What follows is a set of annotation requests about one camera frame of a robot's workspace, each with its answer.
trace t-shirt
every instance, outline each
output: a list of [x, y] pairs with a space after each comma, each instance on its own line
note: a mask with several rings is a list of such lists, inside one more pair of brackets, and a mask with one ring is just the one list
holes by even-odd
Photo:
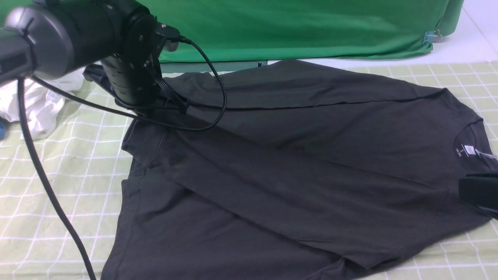
[[[297, 60], [222, 75], [213, 129], [134, 121], [103, 280], [346, 280], [392, 268], [489, 217], [458, 180], [498, 170], [483, 120], [447, 89]], [[202, 127], [209, 73], [167, 78]]]

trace green backdrop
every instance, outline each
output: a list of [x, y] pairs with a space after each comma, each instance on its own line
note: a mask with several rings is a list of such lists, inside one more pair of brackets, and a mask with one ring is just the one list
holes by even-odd
[[[454, 32], [463, 0], [140, 0], [213, 61], [394, 59], [428, 53], [425, 33]], [[0, 0], [0, 19], [30, 0]], [[181, 45], [162, 62], [200, 62]]]

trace white garment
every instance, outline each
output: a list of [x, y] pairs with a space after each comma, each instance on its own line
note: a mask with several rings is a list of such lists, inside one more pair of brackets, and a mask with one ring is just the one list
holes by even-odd
[[[78, 69], [62, 78], [47, 81], [47, 83], [72, 93], [83, 87], [85, 78], [84, 68]], [[55, 130], [57, 115], [64, 106], [64, 98], [30, 79], [24, 83], [24, 100], [29, 131], [33, 140], [49, 137]], [[19, 108], [17, 106], [17, 81], [0, 87], [0, 117], [8, 122], [19, 121]]]

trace size tag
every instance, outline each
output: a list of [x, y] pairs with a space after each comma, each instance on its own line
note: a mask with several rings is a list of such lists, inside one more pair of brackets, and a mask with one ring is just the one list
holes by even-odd
[[467, 151], [467, 154], [476, 154], [476, 150], [474, 149], [474, 146], [464, 146], [465, 151]]
[[45, 96], [45, 99], [48, 103], [57, 104], [62, 99], [62, 96], [49, 90]]

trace black wire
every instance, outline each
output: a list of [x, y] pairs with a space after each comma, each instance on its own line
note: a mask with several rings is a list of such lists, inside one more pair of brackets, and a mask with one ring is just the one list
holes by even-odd
[[74, 242], [76, 243], [76, 246], [78, 247], [78, 250], [81, 253], [81, 257], [83, 258], [83, 262], [85, 263], [85, 267], [87, 269], [88, 275], [90, 276], [91, 280], [97, 280], [95, 277], [95, 272], [92, 268], [92, 263], [90, 262], [90, 258], [88, 257], [87, 251], [85, 250], [85, 246], [83, 245], [83, 242], [81, 242], [80, 237], [78, 236], [78, 233], [76, 230], [73, 228], [71, 225], [71, 222], [67, 218], [66, 214], [64, 213], [64, 210], [59, 204], [59, 201], [57, 200], [57, 197], [55, 196], [54, 190], [50, 186], [50, 181], [47, 178], [47, 175], [45, 174], [45, 171], [43, 170], [43, 166], [41, 165], [40, 158], [38, 157], [38, 154], [36, 153], [36, 148], [34, 146], [33, 138], [31, 137], [31, 133], [29, 132], [29, 125], [28, 125], [28, 120], [26, 116], [26, 105], [24, 103], [24, 78], [18, 78], [17, 79], [17, 102], [18, 102], [18, 107], [19, 107], [19, 120], [21, 122], [21, 129], [22, 129], [22, 135], [24, 136], [24, 140], [26, 142], [26, 147], [28, 148], [29, 155], [31, 156], [31, 160], [33, 161], [34, 168], [36, 169], [36, 172], [38, 173], [38, 176], [40, 177], [41, 183], [43, 184], [43, 188], [45, 188], [45, 191], [48, 195], [48, 199], [52, 203], [55, 212], [61, 219], [62, 223], [66, 227], [67, 231], [73, 238]]
[[79, 97], [76, 97], [76, 96], [73, 96], [57, 87], [54, 87], [52, 86], [51, 84], [43, 81], [42, 79], [36, 77], [36, 76], [32, 76], [31, 79], [33, 81], [35, 81], [36, 83], [42, 85], [43, 87], [57, 93], [57, 94], [60, 94], [62, 95], [63, 97], [67, 98], [67, 99], [70, 99], [70, 100], [73, 100], [73, 101], [76, 101], [76, 102], [79, 102], [83, 105], [87, 105], [89, 107], [92, 107], [92, 108], [96, 108], [96, 109], [99, 109], [99, 110], [103, 110], [103, 111], [106, 111], [106, 112], [109, 112], [109, 113], [113, 113], [113, 114], [117, 114], [117, 115], [121, 115], [121, 116], [125, 116], [125, 117], [129, 117], [129, 118], [133, 118], [133, 119], [136, 119], [136, 120], [140, 120], [140, 121], [145, 121], [145, 122], [149, 122], [149, 123], [153, 123], [153, 124], [156, 124], [156, 125], [160, 125], [160, 126], [164, 126], [164, 127], [167, 127], [167, 128], [170, 128], [170, 129], [174, 129], [174, 130], [178, 130], [178, 131], [186, 131], [186, 132], [202, 132], [202, 131], [206, 131], [206, 130], [209, 130], [211, 128], [213, 128], [214, 126], [216, 126], [221, 118], [223, 117], [223, 114], [225, 113], [225, 110], [227, 108], [227, 92], [225, 90], [225, 86], [223, 85], [223, 81], [221, 80], [220, 76], [218, 75], [218, 72], [216, 71], [216, 69], [214, 68], [213, 64], [211, 63], [211, 61], [209, 60], [209, 58], [207, 57], [207, 55], [204, 53], [204, 51], [202, 51], [202, 49], [197, 45], [195, 44], [194, 42], [192, 42], [191, 40], [188, 40], [185, 38], [185, 43], [187, 44], [191, 44], [192, 46], [194, 46], [198, 51], [199, 53], [204, 57], [204, 59], [206, 60], [206, 63], [209, 65], [209, 68], [213, 71], [213, 74], [215, 75], [215, 78], [218, 80], [218, 83], [220, 84], [220, 88], [222, 90], [222, 94], [223, 94], [223, 105], [221, 107], [221, 110], [220, 110], [220, 113], [218, 114], [218, 117], [210, 124], [208, 125], [207, 127], [204, 127], [204, 128], [200, 128], [200, 129], [191, 129], [191, 128], [183, 128], [183, 127], [177, 127], [177, 126], [174, 126], [174, 125], [171, 125], [171, 124], [166, 124], [166, 123], [163, 123], [163, 122], [158, 122], [158, 121], [155, 121], [155, 120], [151, 120], [151, 119], [147, 119], [147, 118], [144, 118], [144, 117], [140, 117], [140, 116], [136, 116], [136, 115], [132, 115], [132, 114], [129, 114], [129, 113], [125, 113], [125, 112], [122, 112], [122, 111], [119, 111], [119, 110], [116, 110], [116, 109], [112, 109], [112, 108], [108, 108], [108, 107], [105, 107], [105, 106], [102, 106], [102, 105], [99, 105], [99, 104], [95, 104], [93, 102], [89, 102], [89, 101], [86, 101], [85, 99], [81, 99]]
[[[33, 80], [34, 82], [40, 84], [41, 86], [65, 97], [67, 99], [79, 102], [83, 105], [87, 105], [87, 106], [92, 107], [92, 108], [103, 110], [103, 111], [106, 111], [109, 113], [114, 113], [117, 115], [133, 118], [136, 120], [150, 122], [150, 123], [153, 123], [156, 125], [160, 125], [160, 126], [164, 126], [164, 127], [170, 128], [170, 129], [175, 129], [175, 130], [180, 130], [180, 131], [186, 131], [186, 132], [205, 131], [205, 130], [208, 130], [208, 129], [214, 127], [215, 125], [217, 125], [219, 123], [219, 121], [221, 120], [221, 118], [223, 117], [223, 114], [225, 113], [225, 110], [227, 108], [227, 93], [225, 91], [225, 86], [223, 85], [223, 81], [221, 80], [220, 76], [218, 75], [218, 72], [216, 72], [216, 69], [214, 68], [213, 64], [211, 63], [211, 61], [209, 60], [207, 55], [204, 53], [204, 51], [197, 44], [195, 44], [194, 42], [192, 42], [191, 40], [189, 40], [185, 37], [181, 37], [180, 41], [194, 46], [199, 51], [199, 53], [202, 55], [202, 57], [204, 57], [204, 59], [206, 60], [206, 63], [209, 65], [209, 68], [213, 71], [213, 74], [215, 75], [216, 79], [218, 80], [218, 83], [220, 84], [220, 87], [221, 87], [221, 90], [223, 93], [223, 105], [222, 105], [222, 108], [220, 110], [220, 114], [210, 125], [208, 125], [207, 127], [204, 127], [204, 128], [200, 128], [200, 129], [182, 128], [182, 127], [177, 127], [177, 126], [165, 124], [162, 122], [150, 120], [150, 119], [143, 118], [140, 116], [128, 114], [128, 113], [125, 113], [125, 112], [122, 112], [119, 110], [107, 108], [105, 106], [98, 105], [98, 104], [86, 101], [84, 99], [78, 98], [76, 96], [73, 96], [73, 95], [71, 95], [71, 94], [69, 94], [69, 93], [67, 93], [67, 92], [65, 92], [65, 91], [63, 91], [55, 86], [52, 86], [51, 84], [43, 81], [42, 79], [40, 79], [36, 76], [32, 76], [31, 80]], [[27, 116], [26, 116], [26, 107], [25, 107], [25, 103], [24, 103], [24, 78], [18, 78], [18, 80], [17, 80], [17, 100], [18, 100], [18, 106], [19, 106], [19, 119], [21, 122], [22, 134], [24, 135], [26, 147], [29, 151], [29, 155], [31, 156], [31, 160], [33, 161], [36, 172], [38, 173], [38, 176], [40, 177], [40, 180], [43, 184], [43, 187], [45, 188], [45, 192], [47, 193], [48, 198], [55, 209], [55, 212], [57, 213], [57, 215], [61, 219], [62, 223], [64, 224], [64, 226], [68, 230], [68, 232], [71, 235], [71, 237], [73, 238], [74, 242], [76, 243], [76, 246], [78, 247], [78, 250], [80, 251], [81, 257], [83, 258], [83, 262], [85, 263], [85, 267], [86, 267], [86, 270], [87, 270], [88, 275], [90, 277], [90, 280], [97, 280], [97, 278], [95, 276], [95, 272], [92, 268], [92, 264], [90, 262], [90, 258], [88, 257], [87, 251], [85, 250], [85, 246], [83, 245], [83, 242], [81, 241], [80, 237], [78, 236], [78, 233], [71, 225], [71, 222], [69, 221], [66, 214], [64, 213], [64, 210], [60, 206], [59, 201], [57, 200], [57, 197], [55, 196], [54, 190], [52, 189], [52, 186], [50, 185], [50, 181], [47, 178], [45, 170], [43, 170], [43, 166], [41, 164], [40, 158], [38, 157], [38, 154], [36, 153], [36, 148], [34, 146], [34, 142], [33, 142], [33, 138], [31, 137], [31, 133], [29, 132], [29, 125], [28, 125], [28, 120], [27, 120]]]

